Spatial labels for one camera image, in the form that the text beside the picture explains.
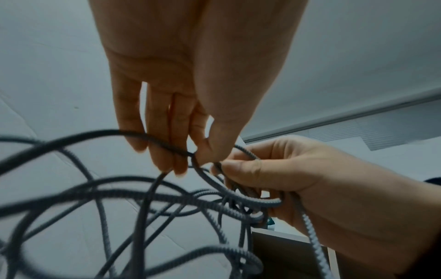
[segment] dark sleeve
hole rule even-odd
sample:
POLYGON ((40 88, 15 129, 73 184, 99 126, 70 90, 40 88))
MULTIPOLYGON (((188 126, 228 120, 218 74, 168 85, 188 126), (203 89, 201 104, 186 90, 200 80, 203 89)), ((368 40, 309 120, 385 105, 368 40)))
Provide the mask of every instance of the dark sleeve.
MULTIPOLYGON (((425 182, 441 185, 441 177, 432 178, 425 182)), ((397 275, 398 279, 439 278, 441 268, 441 233, 430 250, 423 254, 407 271, 397 275)))

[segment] hand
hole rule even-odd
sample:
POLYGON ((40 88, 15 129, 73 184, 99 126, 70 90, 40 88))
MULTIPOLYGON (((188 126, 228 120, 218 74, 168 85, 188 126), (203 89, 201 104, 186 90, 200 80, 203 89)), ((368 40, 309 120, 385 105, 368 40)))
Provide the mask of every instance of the hand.
MULTIPOLYGON (((403 273, 441 231, 441 187, 413 181, 321 142, 282 137, 232 153, 222 162, 230 179, 248 187, 295 191, 321 243, 355 260, 403 273)), ((306 233, 292 200, 270 210, 306 233)))
MULTIPOLYGON (((141 82, 148 83, 147 133, 187 148, 200 165, 228 156, 288 53, 306 0, 90 0, 109 59, 122 130, 145 132, 141 82), (214 122, 208 139, 205 126, 214 122)), ((137 151, 147 143, 127 139, 137 151)), ((187 159, 149 146, 161 171, 187 159)))

